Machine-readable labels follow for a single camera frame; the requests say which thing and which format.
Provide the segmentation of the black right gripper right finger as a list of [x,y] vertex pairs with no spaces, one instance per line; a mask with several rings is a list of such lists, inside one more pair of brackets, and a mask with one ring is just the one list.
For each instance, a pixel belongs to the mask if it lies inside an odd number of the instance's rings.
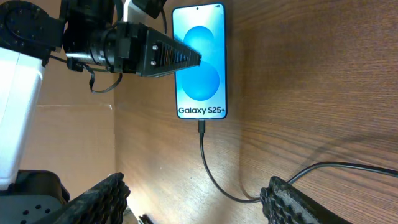
[[261,189],[262,212],[273,224],[350,224],[279,177]]

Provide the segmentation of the blue Samsung smartphone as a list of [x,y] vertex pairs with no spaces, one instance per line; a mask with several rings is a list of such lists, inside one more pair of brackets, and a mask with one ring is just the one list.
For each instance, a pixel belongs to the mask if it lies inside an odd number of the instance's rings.
[[177,117],[224,119],[228,114],[224,4],[177,7],[172,27],[175,40],[201,54],[199,66],[175,73]]

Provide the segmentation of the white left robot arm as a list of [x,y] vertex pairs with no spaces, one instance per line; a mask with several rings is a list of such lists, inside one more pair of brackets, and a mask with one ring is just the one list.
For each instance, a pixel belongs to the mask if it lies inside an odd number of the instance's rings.
[[129,188],[122,173],[109,175],[71,199],[59,177],[22,170],[25,140],[44,70],[64,50],[75,72],[161,77],[195,67],[201,55],[141,23],[123,21],[118,0],[67,0],[50,17],[28,1],[1,4],[1,222],[122,223]]

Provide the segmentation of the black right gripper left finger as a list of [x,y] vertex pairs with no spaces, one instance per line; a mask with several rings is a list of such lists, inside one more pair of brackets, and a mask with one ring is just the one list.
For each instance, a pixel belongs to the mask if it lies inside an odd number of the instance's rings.
[[121,172],[109,175],[77,198],[50,212],[37,223],[112,223],[122,224],[129,187]]

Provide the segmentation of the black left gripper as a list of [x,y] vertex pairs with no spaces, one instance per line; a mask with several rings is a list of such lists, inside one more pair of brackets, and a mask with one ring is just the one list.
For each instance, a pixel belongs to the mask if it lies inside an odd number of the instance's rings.
[[162,77],[199,66],[201,54],[142,23],[118,22],[113,70]]

